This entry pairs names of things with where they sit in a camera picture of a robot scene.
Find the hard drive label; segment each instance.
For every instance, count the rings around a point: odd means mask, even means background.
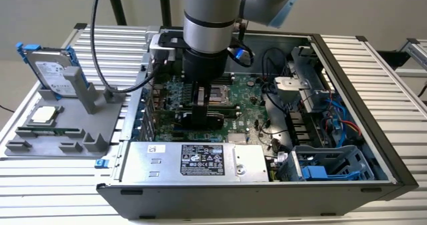
[[[181,174],[185,176],[226,175],[223,145],[183,145]]]
[[[63,96],[75,96],[77,91],[73,83],[65,78],[65,67],[57,62],[36,61],[42,76],[49,83],[51,90]]]

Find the connector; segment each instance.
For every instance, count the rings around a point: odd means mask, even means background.
[[[158,50],[154,54],[153,61],[157,64],[166,64],[170,58],[170,51],[169,50]]]

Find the red cable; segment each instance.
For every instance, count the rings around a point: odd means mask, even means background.
[[[345,120],[342,120],[341,122],[345,123],[345,124],[353,125],[353,126],[358,129],[358,131],[359,131],[359,136],[362,136],[362,131],[361,131],[361,128],[358,127],[357,124],[354,124],[351,121],[345,121]]]

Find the capacitor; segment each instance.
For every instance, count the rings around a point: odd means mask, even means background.
[[[247,81],[246,85],[253,88],[255,86],[255,82],[251,80],[251,81]]]

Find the warning label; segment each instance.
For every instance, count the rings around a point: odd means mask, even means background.
[[[181,157],[185,176],[226,175],[223,145],[183,145]]]

